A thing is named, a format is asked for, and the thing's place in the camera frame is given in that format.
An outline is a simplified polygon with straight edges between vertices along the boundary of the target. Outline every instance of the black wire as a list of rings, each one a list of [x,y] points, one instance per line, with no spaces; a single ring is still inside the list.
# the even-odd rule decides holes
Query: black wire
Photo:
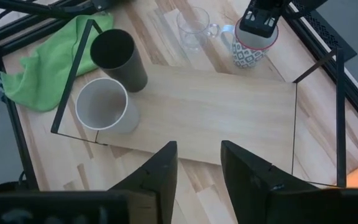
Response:
[[[36,0],[25,0],[26,2],[35,2]],[[6,16],[6,15],[8,15],[9,13],[11,13],[12,11],[11,10],[5,10],[5,11],[3,11],[3,12],[1,12],[0,13],[0,20],[4,17],[4,16]]]

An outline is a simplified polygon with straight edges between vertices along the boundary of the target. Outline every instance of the patterned mug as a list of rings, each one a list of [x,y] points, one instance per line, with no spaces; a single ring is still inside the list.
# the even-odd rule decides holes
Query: patterned mug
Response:
[[[278,37],[278,27],[276,26],[271,37],[265,38],[240,30],[240,21],[241,20],[239,20],[235,26],[225,25],[222,29],[221,39],[227,49],[232,52],[233,61],[238,67],[254,67],[276,42]],[[232,43],[226,39],[224,33],[233,35]]]

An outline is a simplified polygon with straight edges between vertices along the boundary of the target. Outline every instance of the wooden cutting board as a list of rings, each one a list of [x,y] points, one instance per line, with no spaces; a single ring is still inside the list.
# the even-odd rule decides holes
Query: wooden cutting board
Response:
[[[189,68],[145,65],[147,86],[130,94],[140,123],[97,142],[157,152],[177,141],[179,158],[220,164],[230,140],[291,172],[296,85]]]

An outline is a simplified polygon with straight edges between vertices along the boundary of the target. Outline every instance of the green towel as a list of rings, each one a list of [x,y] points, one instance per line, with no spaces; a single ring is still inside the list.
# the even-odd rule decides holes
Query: green towel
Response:
[[[32,110],[54,109],[62,97],[68,73],[88,19],[94,19],[102,30],[112,29],[111,16],[75,17],[39,45],[30,57],[21,59],[24,72],[14,75],[1,73],[6,96]],[[92,28],[77,75],[96,68],[91,60],[90,47],[97,35],[97,31]]]

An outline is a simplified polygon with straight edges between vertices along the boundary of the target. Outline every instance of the glass rim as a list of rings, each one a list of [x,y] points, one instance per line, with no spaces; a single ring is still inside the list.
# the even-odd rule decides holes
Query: glass rim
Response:
[[[209,23],[211,22],[210,19],[209,19],[209,14],[208,14],[208,12],[207,12],[205,9],[203,9],[203,8],[201,8],[201,7],[197,7],[197,6],[191,6],[190,9],[201,9],[201,11],[205,12],[205,14],[206,14],[206,16],[207,16],[207,18],[208,18],[207,25],[205,26],[205,28],[204,28],[203,30],[198,31],[198,32],[189,32],[189,31],[186,31],[185,29],[183,29],[182,27],[180,27],[180,25],[179,25],[179,16],[183,15],[183,12],[184,12],[184,11],[188,11],[188,9],[186,9],[186,10],[184,10],[184,11],[180,11],[180,12],[178,13],[178,15],[177,15],[178,28],[181,29],[182,31],[188,33],[188,34],[199,34],[199,33],[201,33],[201,32],[204,32],[204,31],[208,28]]]

